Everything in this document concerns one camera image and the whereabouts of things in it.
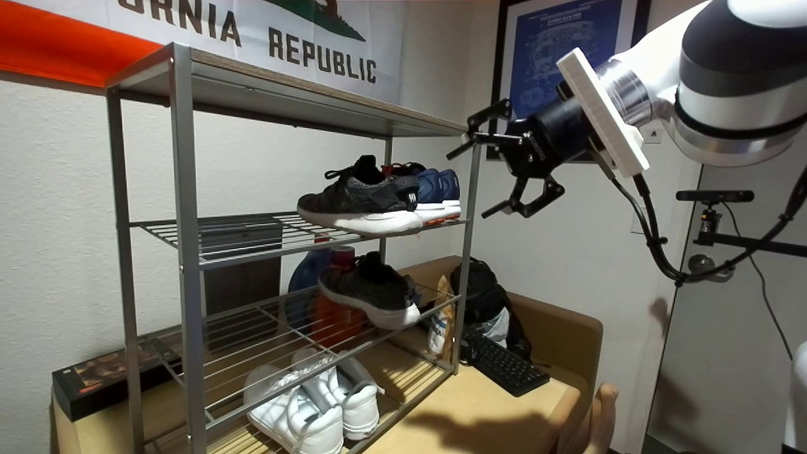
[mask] black bag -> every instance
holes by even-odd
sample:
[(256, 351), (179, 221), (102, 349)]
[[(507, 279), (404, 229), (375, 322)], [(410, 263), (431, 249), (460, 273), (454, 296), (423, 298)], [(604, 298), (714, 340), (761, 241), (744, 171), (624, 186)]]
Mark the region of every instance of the black bag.
[[(452, 273), (452, 288), (458, 288), (460, 267)], [(501, 309), (510, 316), (507, 326), (507, 351), (529, 359), (531, 345), (525, 335), (525, 328), (516, 312), (510, 308), (507, 289), (500, 285), (496, 274), (488, 270), (487, 263), (468, 258), (468, 288), (467, 288), (467, 308), (463, 308), (463, 332), (476, 330), (487, 335), (488, 320), (494, 320)]]

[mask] cable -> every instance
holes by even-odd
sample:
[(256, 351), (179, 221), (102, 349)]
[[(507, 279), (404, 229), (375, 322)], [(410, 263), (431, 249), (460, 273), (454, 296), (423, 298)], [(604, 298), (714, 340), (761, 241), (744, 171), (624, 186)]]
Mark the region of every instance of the cable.
[[(737, 236), (744, 236), (744, 235), (739, 231), (739, 221), (737, 221), (734, 210), (732, 210), (725, 202), (724, 202), (724, 206), (725, 206), (725, 212), (728, 212), (728, 217), (732, 217), (732, 224), (734, 224)], [(788, 349), (786, 335), (783, 335), (783, 330), (781, 330), (781, 326), (779, 326), (779, 318), (776, 318), (776, 312), (773, 312), (773, 304), (772, 304), (772, 301), (768, 301), (768, 296), (766, 296), (766, 277), (764, 277), (764, 273), (761, 273), (761, 267), (756, 265), (753, 258), (749, 258), (749, 263), (750, 263), (753, 273), (759, 274), (764, 308), (766, 308), (766, 312), (768, 312), (772, 320), (773, 320), (773, 328), (776, 328), (776, 332), (779, 332), (779, 338), (781, 338), (781, 345), (783, 345), (783, 351), (786, 351), (786, 359), (791, 360), (791, 349)]]

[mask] metal shoe rack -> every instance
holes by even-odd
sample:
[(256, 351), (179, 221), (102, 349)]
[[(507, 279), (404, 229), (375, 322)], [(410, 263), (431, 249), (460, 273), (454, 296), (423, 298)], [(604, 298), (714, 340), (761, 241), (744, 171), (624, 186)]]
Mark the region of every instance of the metal shoe rack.
[[(391, 153), (394, 139), (404, 135), (460, 135), (463, 127), (447, 124), (431, 116), (368, 100), (352, 94), (332, 90), (317, 84), (280, 75), (265, 69), (227, 61), (204, 50), (165, 45), (150, 57), (123, 70), (105, 90), (107, 100), (107, 128), (110, 128), (110, 162), (114, 162), (114, 188), (116, 188), (116, 221), (119, 221), (119, 259), (121, 259), (121, 304), (125, 330), (125, 367), (128, 367), (128, 418), (131, 418), (131, 448), (133, 451), (232, 451), (235, 443), (254, 439), (254, 431), (245, 429), (241, 386), (252, 366), (290, 356), (294, 345), (315, 343), (307, 332), (283, 328), (276, 308), (290, 296), (239, 308), (236, 312), (204, 316), (204, 273), (217, 267), (232, 267), (241, 263), (304, 251), (312, 246), (332, 246), (347, 241), (365, 241), (368, 236), (326, 229), (303, 221), (291, 212), (275, 214), (241, 214), (241, 217), (213, 217), (198, 220), (197, 214), (197, 157), (194, 157), (194, 110), (212, 110), (239, 119), (259, 119), (271, 124), (291, 124), (320, 132), (337, 132), (352, 135), (381, 139), (386, 153)], [(128, 185), (125, 185), (125, 153), (123, 153), (123, 100), (160, 104), (170, 113), (170, 143), (173, 143), (173, 191), (175, 191), (175, 220), (128, 220)], [(479, 174), (479, 148), (471, 153), (471, 180), (467, 186), (463, 220), (449, 221), (449, 229), (463, 229), (460, 258), (468, 258), (471, 227), (474, 227), (474, 191)], [(138, 383), (138, 343), (144, 335), (135, 330), (135, 298), (133, 298), (133, 259), (131, 235), (144, 229), (157, 240), (175, 246), (179, 254), (179, 302), (182, 322), (163, 332), (146, 335), (150, 345), (184, 393), (184, 424), (170, 433), (144, 439), (144, 395)], [(460, 288), (467, 285), (467, 259), (460, 267)], [(208, 338), (223, 338), (227, 349), (212, 351)], [(375, 356), (394, 359), (391, 349), (409, 345), (409, 352), (419, 352), (415, 340), (394, 338), (415, 335), (410, 330), (386, 332), (365, 328), (352, 335), (346, 349), (332, 351), (336, 360), (347, 356)], [(386, 413), (378, 431), (381, 437), (394, 425), (410, 407), (426, 399), (442, 380), (455, 370), (454, 360), (436, 360), (419, 356), (405, 370), (400, 407)]]

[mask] bag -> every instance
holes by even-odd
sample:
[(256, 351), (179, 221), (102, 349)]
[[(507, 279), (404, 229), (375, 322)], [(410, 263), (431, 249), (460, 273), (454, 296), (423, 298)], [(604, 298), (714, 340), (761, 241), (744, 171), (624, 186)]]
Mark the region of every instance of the bag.
[[(458, 273), (460, 265), (452, 273), (452, 288), (458, 288)], [(529, 359), (531, 345), (518, 318), (510, 308), (507, 289), (500, 285), (494, 270), (476, 258), (468, 258), (468, 288), (463, 301), (463, 332), (482, 332), (507, 351)]]

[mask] picture frame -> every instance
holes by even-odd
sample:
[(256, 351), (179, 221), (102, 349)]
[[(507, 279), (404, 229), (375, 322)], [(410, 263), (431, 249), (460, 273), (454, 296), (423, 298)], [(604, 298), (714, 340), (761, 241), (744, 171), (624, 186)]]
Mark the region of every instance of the picture frame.
[(540, 110), (563, 80), (558, 57), (580, 48), (598, 69), (646, 36), (648, 14), (650, 0), (500, 0), (491, 104), (510, 99), (516, 119)]

